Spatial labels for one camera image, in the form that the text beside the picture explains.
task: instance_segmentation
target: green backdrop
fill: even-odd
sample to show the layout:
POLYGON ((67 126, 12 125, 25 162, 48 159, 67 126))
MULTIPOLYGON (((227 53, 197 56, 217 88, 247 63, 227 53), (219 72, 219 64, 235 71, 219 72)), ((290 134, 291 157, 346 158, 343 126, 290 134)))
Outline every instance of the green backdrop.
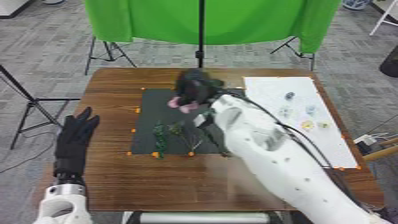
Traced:
MULTIPOLYGON (((314 53, 341 0, 206 0, 206 45, 300 38, 314 53)), ((98 39, 197 44, 199 0, 85 0, 98 39)))

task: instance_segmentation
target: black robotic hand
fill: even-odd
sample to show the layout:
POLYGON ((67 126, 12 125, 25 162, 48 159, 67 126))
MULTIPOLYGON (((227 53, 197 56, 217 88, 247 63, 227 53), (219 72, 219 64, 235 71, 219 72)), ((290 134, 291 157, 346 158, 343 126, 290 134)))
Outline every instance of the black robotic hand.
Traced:
POLYGON ((224 82, 210 79, 208 73, 201 69, 188 69, 181 72, 176 81, 176 97, 169 101, 169 107, 179 108, 183 113, 190 113, 201 104, 211 103, 211 99, 222 92, 224 82))
POLYGON ((91 107, 82 114, 66 117, 62 132, 57 139, 53 176, 83 176, 85 155, 91 136, 99 124, 99 116, 91 119, 91 107))

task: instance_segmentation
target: gray floor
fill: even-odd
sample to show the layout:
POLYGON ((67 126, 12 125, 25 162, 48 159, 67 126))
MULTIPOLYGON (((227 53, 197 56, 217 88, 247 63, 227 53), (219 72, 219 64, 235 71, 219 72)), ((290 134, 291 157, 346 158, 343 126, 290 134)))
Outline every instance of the gray floor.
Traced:
MULTIPOLYGON (((83 66, 91 40, 80 0, 67 0, 60 6, 44 6, 41 1, 12 20, 0 20, 0 63, 12 72, 30 93, 39 97, 78 97, 83 94, 91 77, 83 77, 83 66)), ((316 74, 338 107, 352 136, 359 137, 398 113, 398 79, 378 72, 378 65, 398 44, 398 28, 384 25, 373 37, 368 36, 380 14, 371 8, 364 12, 339 9, 330 25, 329 36, 318 51, 316 74)), ((208 67, 307 68, 288 49, 268 54, 282 42, 238 46, 206 47, 208 67)), ((124 45, 139 67, 194 67, 195 46, 137 40, 124 45)), ((128 66, 94 62, 91 72, 101 66, 128 66)), ((71 104, 64 115, 73 112, 71 104)), ((25 99, 0 82, 0 170, 30 158, 50 146, 53 134, 21 139, 18 148, 9 151, 16 123, 25 107, 25 99)), ((59 104, 48 104, 55 111, 59 104)), ((44 119, 34 112, 30 123, 44 119)), ((398 131, 398 119, 375 132, 398 131)), ((51 127, 27 135, 51 131, 51 127)), ((0 223, 32 223, 36 209, 30 205, 34 187, 43 165, 51 161, 51 151, 39 159, 0 174, 0 223)), ((386 203, 398 207, 396 163, 398 158, 382 159, 370 164, 386 192, 386 203)), ((96 214, 98 223, 117 214, 96 214)))

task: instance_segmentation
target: black mat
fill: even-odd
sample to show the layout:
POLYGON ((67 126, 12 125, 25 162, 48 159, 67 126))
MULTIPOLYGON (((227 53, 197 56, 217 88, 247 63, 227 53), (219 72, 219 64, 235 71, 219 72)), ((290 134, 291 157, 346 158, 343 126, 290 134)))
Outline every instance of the black mat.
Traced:
MULTIPOLYGON (((236 94, 243 94, 242 90, 229 90, 236 94)), ((158 123, 163 125, 172 125, 176 122, 185 121, 183 134, 187 140, 192 136, 195 139, 203 140, 203 144, 195 149, 197 154, 213 154, 226 151, 224 148, 224 136, 215 125, 206 127, 206 130, 213 136, 213 140, 220 147, 211 143, 206 134, 201 129, 194 126, 194 118, 197 114, 208 110, 206 106, 194 111, 190 114, 183 114, 178 109, 169 108, 167 102, 174 97, 174 91, 169 89, 147 89, 142 93, 142 106, 140 106, 140 116, 135 124, 135 135, 133 135, 133 145, 131 153, 133 154, 151 154, 156 151, 155 147, 155 135, 153 128, 158 123)), ((181 137, 172 135, 167 131, 167 150, 165 154, 188 154, 190 148, 181 140, 181 137)))

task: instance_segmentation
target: white paper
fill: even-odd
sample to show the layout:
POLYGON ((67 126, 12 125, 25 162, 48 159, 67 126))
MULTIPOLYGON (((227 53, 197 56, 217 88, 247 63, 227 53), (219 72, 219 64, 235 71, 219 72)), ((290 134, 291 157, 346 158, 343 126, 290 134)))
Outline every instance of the white paper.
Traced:
MULTIPOLYGON (((265 107, 282 123, 295 127, 313 140, 332 166, 355 168, 357 161, 316 91, 313 79, 309 77, 245 77, 245 88, 250 100, 265 107), (286 100, 284 96, 290 92, 295 93, 295 97, 291 100, 286 100), (307 114, 307 107, 316 108, 313 115, 307 114), (291 111, 288 117, 281 113, 282 108, 288 108, 291 111), (314 124, 311 130, 302 128, 306 121, 311 121, 314 124), (320 128, 320 122, 327 122, 330 127, 320 128)), ((325 165, 320 155, 316 152, 313 154, 325 165)))

